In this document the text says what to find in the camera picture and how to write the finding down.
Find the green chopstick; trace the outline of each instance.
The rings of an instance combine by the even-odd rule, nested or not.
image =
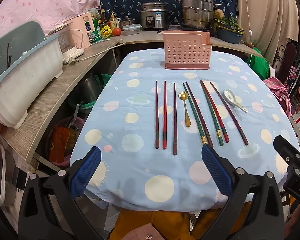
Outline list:
[[[209,97],[208,97],[208,94],[207,94],[205,88],[203,87],[202,84],[201,84],[201,86],[202,86],[202,90],[203,90],[203,92],[204,92],[204,95],[205,95],[205,97],[206,97],[206,100],[207,100],[207,102],[208,102],[208,106],[209,106],[209,109],[210,109],[210,113],[211,113],[211,115],[212,115],[214,127],[216,128],[216,133],[217,133],[217,137],[218,137],[218,140],[219,140],[219,144],[220,144],[220,146],[223,146],[223,139],[222,139],[220,127],[219,127],[219,125],[218,125],[218,121],[217,121],[217,119],[216,119],[216,116],[215,116],[215,114],[214,114],[214,112],[213,112],[212,104],[211,104],[211,102],[210,102],[210,99],[209,99]]]
[[[183,83],[183,87],[185,88],[185,92],[188,93],[186,85],[184,83]],[[191,106],[192,112],[194,114],[195,121],[196,121],[198,129],[199,129],[199,133],[200,133],[200,136],[201,136],[201,141],[202,141],[203,145],[205,145],[205,144],[207,144],[206,135],[205,135],[205,133],[202,129],[198,114],[197,114],[197,112],[194,108],[194,105],[193,105],[192,101],[191,101],[191,96],[188,97],[188,100],[190,102],[190,106]]]

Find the orange package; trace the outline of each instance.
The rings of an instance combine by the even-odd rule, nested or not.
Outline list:
[[[63,162],[65,155],[72,153],[77,138],[78,130],[55,126],[51,138],[49,161]]]

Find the pink curtain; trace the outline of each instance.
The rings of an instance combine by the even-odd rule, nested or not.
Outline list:
[[[296,0],[238,0],[238,11],[244,40],[250,40],[251,29],[252,43],[270,62],[280,45],[285,46],[288,39],[298,41]]]
[[[67,18],[97,5],[97,0],[3,0],[0,5],[0,37],[15,27],[38,21],[45,33]]]

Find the ceramic spoon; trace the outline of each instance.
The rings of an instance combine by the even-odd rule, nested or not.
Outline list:
[[[185,125],[186,125],[186,127],[189,128],[190,125],[191,125],[191,121],[190,121],[190,118],[189,118],[189,115],[188,115],[188,112],[187,112],[187,107],[186,107],[186,100],[188,99],[189,94],[182,91],[178,96],[183,101],[183,104],[185,106],[185,115],[186,115],[185,116]]]
[[[248,109],[243,107],[242,105],[240,105],[237,100],[235,99],[235,95],[234,93],[230,90],[230,89],[225,89],[223,90],[223,94],[226,98],[226,100],[231,104],[234,105],[238,108],[240,108],[242,111],[244,111],[245,113],[248,112]]]

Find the red tomato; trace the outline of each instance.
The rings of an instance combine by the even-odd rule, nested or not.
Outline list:
[[[112,34],[113,34],[114,36],[119,36],[119,35],[121,35],[121,30],[120,30],[120,28],[114,28],[114,29],[112,30]]]

